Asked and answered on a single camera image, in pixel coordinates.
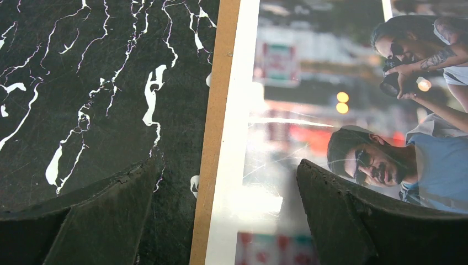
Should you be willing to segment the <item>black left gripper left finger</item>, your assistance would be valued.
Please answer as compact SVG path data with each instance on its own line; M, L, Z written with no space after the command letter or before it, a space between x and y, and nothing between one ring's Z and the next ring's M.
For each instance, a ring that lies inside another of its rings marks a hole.
M133 264L156 169L150 158L63 196L1 212L1 263Z

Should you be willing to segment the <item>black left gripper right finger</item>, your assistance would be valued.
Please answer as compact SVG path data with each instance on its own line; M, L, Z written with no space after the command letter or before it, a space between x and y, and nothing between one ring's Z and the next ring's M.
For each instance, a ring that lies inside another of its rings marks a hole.
M467 216L385 196L301 160L296 179L322 264L466 264Z

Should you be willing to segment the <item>colour street photo print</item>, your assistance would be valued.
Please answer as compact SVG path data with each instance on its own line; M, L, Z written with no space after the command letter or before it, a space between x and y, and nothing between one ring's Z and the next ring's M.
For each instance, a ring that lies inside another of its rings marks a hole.
M241 1L205 264L351 264L357 242L323 184L345 125L404 146L429 109L383 94L377 24L399 15L467 17L466 1Z

